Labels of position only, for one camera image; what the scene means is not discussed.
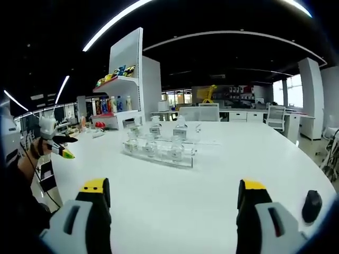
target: black sleeve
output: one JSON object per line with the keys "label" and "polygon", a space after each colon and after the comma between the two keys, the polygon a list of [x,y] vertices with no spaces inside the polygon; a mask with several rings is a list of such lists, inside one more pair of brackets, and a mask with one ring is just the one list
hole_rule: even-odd
{"label": "black sleeve", "polygon": [[5,169],[6,181],[11,190],[8,192],[13,201],[12,214],[22,230],[39,235],[49,228],[51,213],[45,210],[33,197],[31,186],[23,172],[17,167],[17,160]]}

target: small bottle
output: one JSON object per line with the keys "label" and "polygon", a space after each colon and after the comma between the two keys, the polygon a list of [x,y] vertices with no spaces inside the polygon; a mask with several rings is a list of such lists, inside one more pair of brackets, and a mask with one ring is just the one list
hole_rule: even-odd
{"label": "small bottle", "polygon": [[185,117],[179,115],[176,122],[177,126],[173,129],[173,136],[179,136],[182,140],[186,140],[187,125],[185,124]]}
{"label": "small bottle", "polygon": [[131,96],[127,96],[126,99],[126,108],[128,111],[132,110],[132,100],[131,100]]}
{"label": "small bottle", "polygon": [[138,151],[138,140],[133,132],[128,132],[128,140],[125,143],[125,148],[132,153]]}
{"label": "small bottle", "polygon": [[179,136],[172,137],[172,146],[170,150],[170,155],[173,161],[181,161],[182,155],[184,154],[184,146],[182,145],[181,138]]}
{"label": "small bottle", "polygon": [[140,123],[141,117],[135,117],[134,118],[134,125],[130,128],[131,132],[135,134],[135,136],[139,137],[141,136],[141,123]]}
{"label": "small bottle", "polygon": [[111,97],[111,105],[112,105],[112,113],[117,112],[117,100],[115,100],[115,97]]}
{"label": "small bottle", "polygon": [[106,103],[106,99],[102,99],[101,100],[101,110],[103,114],[107,114],[107,103]]}
{"label": "small bottle", "polygon": [[158,146],[157,143],[154,141],[153,134],[152,133],[147,134],[146,140],[147,142],[144,147],[144,152],[148,157],[154,157],[157,152]]}
{"label": "small bottle", "polygon": [[118,99],[117,99],[117,111],[118,112],[123,111],[123,103],[122,103],[122,99],[121,99],[120,95],[118,96]]}
{"label": "small bottle", "polygon": [[151,117],[152,123],[151,128],[149,128],[149,132],[153,134],[155,139],[158,139],[161,136],[160,129],[160,116],[154,115]]}

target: red object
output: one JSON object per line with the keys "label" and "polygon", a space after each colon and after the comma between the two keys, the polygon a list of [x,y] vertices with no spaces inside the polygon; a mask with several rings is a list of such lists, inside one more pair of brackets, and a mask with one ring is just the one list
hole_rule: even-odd
{"label": "red object", "polygon": [[95,123],[95,127],[97,127],[97,128],[105,128],[105,127],[106,127],[106,124],[103,123],[103,122],[96,122],[96,123]]}

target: window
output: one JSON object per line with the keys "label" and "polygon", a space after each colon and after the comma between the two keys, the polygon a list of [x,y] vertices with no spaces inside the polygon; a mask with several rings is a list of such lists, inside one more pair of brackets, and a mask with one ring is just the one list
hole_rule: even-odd
{"label": "window", "polygon": [[175,105],[184,104],[184,94],[182,90],[176,91],[174,97],[175,97]]}
{"label": "window", "polygon": [[169,104],[170,106],[175,106],[175,104],[174,104],[174,94],[173,94],[173,92],[167,92],[166,94],[167,94],[168,104]]}
{"label": "window", "polygon": [[170,106],[176,106],[177,104],[192,104],[192,89],[163,92],[162,99],[166,99]]}
{"label": "window", "polygon": [[282,90],[282,81],[273,83],[273,100],[278,105],[284,105],[284,92]]}
{"label": "window", "polygon": [[192,104],[192,94],[185,94],[185,104]]}
{"label": "window", "polygon": [[287,78],[287,97],[289,106],[303,107],[300,74]]}

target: white pillar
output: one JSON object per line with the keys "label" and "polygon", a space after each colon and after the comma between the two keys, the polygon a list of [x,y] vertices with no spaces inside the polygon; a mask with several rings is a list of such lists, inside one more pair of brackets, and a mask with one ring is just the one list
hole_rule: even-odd
{"label": "white pillar", "polygon": [[76,97],[76,101],[78,103],[78,122],[81,122],[81,116],[87,116],[87,108],[86,108],[86,96],[78,96]]}
{"label": "white pillar", "polygon": [[315,119],[302,118],[300,133],[311,140],[321,139],[324,120],[324,90],[319,64],[306,58],[299,62],[304,98],[304,113]]}
{"label": "white pillar", "polygon": [[284,96],[284,106],[288,106],[288,94],[287,94],[287,80],[283,79],[282,80],[282,92]]}

